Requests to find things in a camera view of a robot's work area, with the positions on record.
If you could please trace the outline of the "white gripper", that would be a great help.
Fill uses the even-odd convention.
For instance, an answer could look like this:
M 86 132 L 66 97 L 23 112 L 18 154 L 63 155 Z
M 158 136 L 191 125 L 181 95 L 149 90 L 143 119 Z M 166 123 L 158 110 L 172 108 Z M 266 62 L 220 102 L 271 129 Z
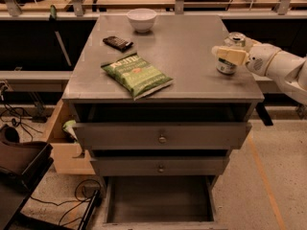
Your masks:
M 260 77 L 264 77 L 272 59 L 281 51 L 279 47 L 271 44 L 259 44 L 259 41 L 247 38 L 246 47 L 249 53 L 241 49 L 226 46 L 214 46 L 211 50 L 216 58 L 224 59 L 234 65 L 244 65 L 247 69 Z

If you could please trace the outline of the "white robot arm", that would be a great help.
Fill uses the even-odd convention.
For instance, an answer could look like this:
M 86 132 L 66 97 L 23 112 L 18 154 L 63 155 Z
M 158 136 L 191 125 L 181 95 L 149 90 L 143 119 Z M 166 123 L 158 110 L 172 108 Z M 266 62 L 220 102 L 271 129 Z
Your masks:
M 274 81 L 288 97 L 307 104 L 307 58 L 298 57 L 269 43 L 247 38 L 246 46 L 214 46 L 215 58 L 236 66 L 245 65 L 259 76 Z

